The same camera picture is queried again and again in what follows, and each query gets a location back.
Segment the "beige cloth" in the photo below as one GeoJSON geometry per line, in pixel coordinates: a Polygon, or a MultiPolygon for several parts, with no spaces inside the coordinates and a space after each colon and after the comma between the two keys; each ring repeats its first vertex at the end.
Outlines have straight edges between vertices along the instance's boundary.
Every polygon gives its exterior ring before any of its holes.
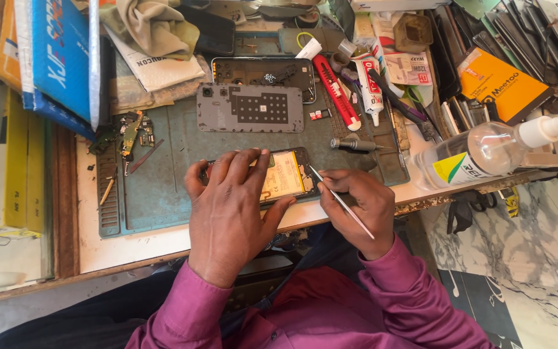
{"type": "Polygon", "coordinates": [[[136,51],[190,60],[199,29],[175,8],[179,0],[116,0],[100,7],[100,20],[136,51]]]}

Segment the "workbench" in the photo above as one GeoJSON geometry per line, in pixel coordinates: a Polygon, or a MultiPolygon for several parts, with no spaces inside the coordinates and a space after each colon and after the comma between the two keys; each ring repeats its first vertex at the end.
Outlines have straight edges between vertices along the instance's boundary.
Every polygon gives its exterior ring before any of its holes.
{"type": "MultiPolygon", "coordinates": [[[[244,30],[276,30],[277,23],[246,24],[244,30]]],[[[173,226],[116,238],[102,239],[98,234],[96,196],[96,157],[86,153],[88,143],[72,132],[58,129],[53,141],[53,263],[54,279],[29,282],[0,292],[0,299],[46,290],[104,275],[133,270],[186,256],[190,249],[189,226],[173,226]]],[[[407,125],[410,152],[431,147],[416,125],[407,125]]],[[[417,169],[409,164],[411,178],[417,169]]],[[[413,182],[392,186],[396,195],[396,215],[452,202],[450,194],[467,189],[492,192],[536,179],[554,176],[544,171],[526,171],[508,177],[488,178],[438,191],[424,191],[413,182]]],[[[285,214],[278,232],[286,232],[329,221],[318,200],[299,202],[285,214]]]]}

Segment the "t-7000 glue tube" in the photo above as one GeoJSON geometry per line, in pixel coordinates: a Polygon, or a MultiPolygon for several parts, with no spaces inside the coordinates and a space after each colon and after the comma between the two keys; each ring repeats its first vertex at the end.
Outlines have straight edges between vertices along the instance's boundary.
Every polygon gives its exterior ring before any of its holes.
{"type": "Polygon", "coordinates": [[[367,75],[369,69],[378,70],[378,60],[369,53],[351,58],[357,65],[358,79],[361,83],[361,93],[363,93],[363,104],[365,112],[371,115],[374,126],[378,126],[378,114],[383,110],[383,91],[378,85],[367,75]]]}

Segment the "dark trousers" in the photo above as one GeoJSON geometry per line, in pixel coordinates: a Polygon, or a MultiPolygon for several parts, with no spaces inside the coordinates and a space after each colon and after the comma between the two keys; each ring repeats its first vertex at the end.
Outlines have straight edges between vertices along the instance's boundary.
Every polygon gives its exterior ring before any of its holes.
{"type": "MultiPolygon", "coordinates": [[[[335,228],[330,224],[315,226],[309,240],[313,246],[296,269],[326,265],[359,283],[357,273],[364,267],[357,258],[357,250],[335,228]]],[[[0,334],[0,349],[124,348],[133,331],[165,301],[183,262],[184,259],[179,260],[174,271],[153,274],[9,329],[0,334]]],[[[280,288],[254,306],[270,308],[280,288]]],[[[223,338],[241,328],[245,311],[221,317],[223,338]]]]}

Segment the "magenta shirt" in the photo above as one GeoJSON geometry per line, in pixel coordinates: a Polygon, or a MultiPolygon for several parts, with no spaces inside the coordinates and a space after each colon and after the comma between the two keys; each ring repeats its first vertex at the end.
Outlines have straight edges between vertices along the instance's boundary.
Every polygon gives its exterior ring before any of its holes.
{"type": "Polygon", "coordinates": [[[369,292],[328,267],[300,271],[271,309],[250,308],[241,332],[224,342],[218,320],[232,289],[208,284],[184,263],[127,348],[495,348],[398,237],[386,255],[361,262],[369,292]]]}

